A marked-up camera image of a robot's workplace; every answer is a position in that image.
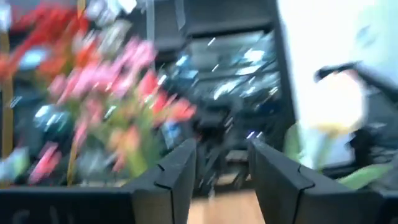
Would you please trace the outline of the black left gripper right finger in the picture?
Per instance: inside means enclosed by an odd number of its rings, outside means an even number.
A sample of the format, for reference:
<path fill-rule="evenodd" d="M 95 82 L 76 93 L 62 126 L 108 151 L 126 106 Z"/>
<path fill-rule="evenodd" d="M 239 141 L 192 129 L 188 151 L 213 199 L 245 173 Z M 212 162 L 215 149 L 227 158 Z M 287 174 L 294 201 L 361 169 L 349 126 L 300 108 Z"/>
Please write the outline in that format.
<path fill-rule="evenodd" d="M 351 190 L 251 140 L 249 170 L 266 224 L 397 223 L 397 192 Z"/>

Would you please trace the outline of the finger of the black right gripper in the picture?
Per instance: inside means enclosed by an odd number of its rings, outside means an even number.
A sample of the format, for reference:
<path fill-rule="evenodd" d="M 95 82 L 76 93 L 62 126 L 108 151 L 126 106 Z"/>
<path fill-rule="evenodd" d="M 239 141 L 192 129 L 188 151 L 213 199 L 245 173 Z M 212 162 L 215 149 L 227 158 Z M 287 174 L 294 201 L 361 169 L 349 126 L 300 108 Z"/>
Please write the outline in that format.
<path fill-rule="evenodd" d="M 384 77 L 382 73 L 372 69 L 361 62 L 348 62 L 340 65 L 322 67 L 315 72 L 315 80 L 318 82 L 333 72 L 343 72 L 353 70 L 367 84 L 375 86 L 386 94 L 387 98 L 393 103 L 397 103 L 397 84 Z"/>

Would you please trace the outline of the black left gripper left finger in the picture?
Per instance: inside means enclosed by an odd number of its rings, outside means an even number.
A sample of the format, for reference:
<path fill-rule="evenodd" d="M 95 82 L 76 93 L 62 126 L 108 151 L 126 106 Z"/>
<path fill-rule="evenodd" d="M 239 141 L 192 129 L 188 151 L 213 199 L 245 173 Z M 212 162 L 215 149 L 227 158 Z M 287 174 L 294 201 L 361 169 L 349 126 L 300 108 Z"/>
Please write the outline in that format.
<path fill-rule="evenodd" d="M 197 144 L 187 139 L 122 187 L 11 187 L 1 190 L 1 224 L 185 224 Z"/>

